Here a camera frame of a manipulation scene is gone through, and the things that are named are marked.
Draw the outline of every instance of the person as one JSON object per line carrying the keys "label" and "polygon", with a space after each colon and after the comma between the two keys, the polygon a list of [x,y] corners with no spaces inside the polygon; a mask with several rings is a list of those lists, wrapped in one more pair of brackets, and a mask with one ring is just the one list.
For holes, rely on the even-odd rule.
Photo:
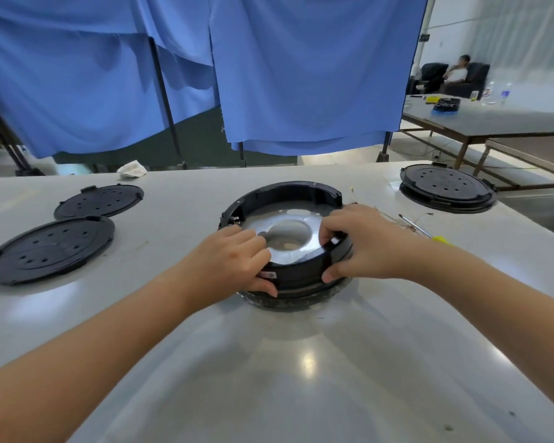
{"label": "person", "polygon": [[[457,309],[554,402],[554,298],[458,247],[402,229],[352,204],[322,221],[319,239],[348,233],[339,277],[402,278]],[[273,296],[256,277],[270,260],[263,237],[236,225],[207,237],[178,264],[93,318],[0,368],[0,442],[69,438],[122,377],[189,317],[240,289]]]}
{"label": "person", "polygon": [[458,59],[458,63],[448,68],[443,75],[443,83],[440,88],[441,93],[446,93],[446,90],[454,84],[464,82],[468,76],[468,64],[470,63],[470,56],[464,54]]}

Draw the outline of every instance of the white table surface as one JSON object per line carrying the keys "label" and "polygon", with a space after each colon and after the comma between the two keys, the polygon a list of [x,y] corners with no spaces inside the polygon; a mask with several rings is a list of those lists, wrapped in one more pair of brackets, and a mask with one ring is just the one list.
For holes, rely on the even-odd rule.
{"label": "white table surface", "polygon": [[[502,204],[473,215],[419,206],[398,191],[403,165],[149,173],[133,182],[144,199],[112,218],[103,255],[50,281],[0,287],[0,366],[139,288],[213,232],[235,199],[281,181],[322,182],[346,202],[402,213],[554,297],[554,234]],[[0,178],[0,244],[52,221],[81,188],[117,182]],[[169,355],[180,363],[164,368]],[[161,376],[168,388],[147,412],[157,441],[554,442],[554,405],[461,315],[406,281],[354,280],[298,313],[239,297],[214,305],[140,361],[71,441],[99,440],[124,409],[116,426],[131,424],[127,404],[143,407]]]}

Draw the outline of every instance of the screwdriver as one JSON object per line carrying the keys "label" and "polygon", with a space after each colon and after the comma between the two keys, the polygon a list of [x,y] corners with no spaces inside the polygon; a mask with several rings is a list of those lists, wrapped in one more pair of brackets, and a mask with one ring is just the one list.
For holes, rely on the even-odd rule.
{"label": "screwdriver", "polygon": [[433,239],[434,241],[437,241],[437,242],[443,242],[444,244],[449,244],[449,242],[447,241],[447,239],[445,239],[443,236],[431,236],[430,233],[424,231],[423,229],[421,229],[421,227],[419,227],[418,225],[416,225],[413,221],[411,221],[410,219],[408,219],[406,216],[403,216],[401,214],[399,214],[400,216],[400,219],[402,219],[404,222],[406,222],[408,225],[410,225],[411,227],[414,227],[416,230],[420,231],[422,234],[424,234],[425,236]]}

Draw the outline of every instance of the label sticker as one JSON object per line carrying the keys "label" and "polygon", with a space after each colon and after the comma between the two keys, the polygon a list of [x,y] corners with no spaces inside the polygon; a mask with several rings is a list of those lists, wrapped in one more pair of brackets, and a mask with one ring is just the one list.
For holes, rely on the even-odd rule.
{"label": "label sticker", "polygon": [[277,274],[274,272],[259,272],[259,276],[261,278],[271,278],[271,279],[277,278]]}

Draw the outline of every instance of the hand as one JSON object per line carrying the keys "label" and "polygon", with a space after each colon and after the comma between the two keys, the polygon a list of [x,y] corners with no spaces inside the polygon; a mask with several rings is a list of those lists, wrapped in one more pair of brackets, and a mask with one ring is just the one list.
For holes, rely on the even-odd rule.
{"label": "hand", "polygon": [[209,235],[154,282],[176,290],[188,312],[196,313],[238,290],[258,290],[277,297],[273,283],[256,277],[269,260],[265,238],[232,225]]}
{"label": "hand", "polygon": [[322,275],[325,283],[341,277],[406,278],[416,262],[420,245],[429,240],[387,221],[375,208],[351,204],[322,220],[323,245],[335,231],[344,231],[353,242],[353,256],[333,264]]}

